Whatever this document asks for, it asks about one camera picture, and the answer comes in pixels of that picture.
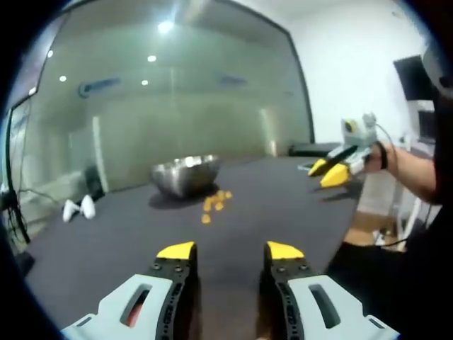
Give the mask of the person's right hand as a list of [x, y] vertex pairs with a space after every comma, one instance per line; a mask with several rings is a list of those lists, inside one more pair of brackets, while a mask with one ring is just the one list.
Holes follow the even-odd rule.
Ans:
[[388, 142], [376, 141], [367, 156], [365, 171], [367, 173], [377, 173], [385, 170], [389, 173], [394, 173], [395, 168], [395, 152], [392, 145]]

